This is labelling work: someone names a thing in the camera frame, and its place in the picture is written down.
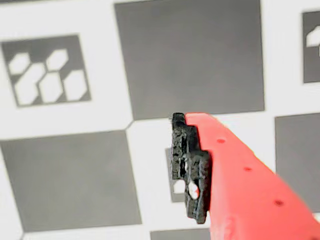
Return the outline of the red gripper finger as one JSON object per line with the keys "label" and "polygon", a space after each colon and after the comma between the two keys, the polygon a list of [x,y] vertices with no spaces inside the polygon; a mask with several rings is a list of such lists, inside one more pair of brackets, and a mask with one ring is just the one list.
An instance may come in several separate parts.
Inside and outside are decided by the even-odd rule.
{"label": "red gripper finger", "polygon": [[218,119],[175,112],[171,125],[171,177],[184,181],[187,216],[210,220],[211,239],[319,239],[305,202]]}

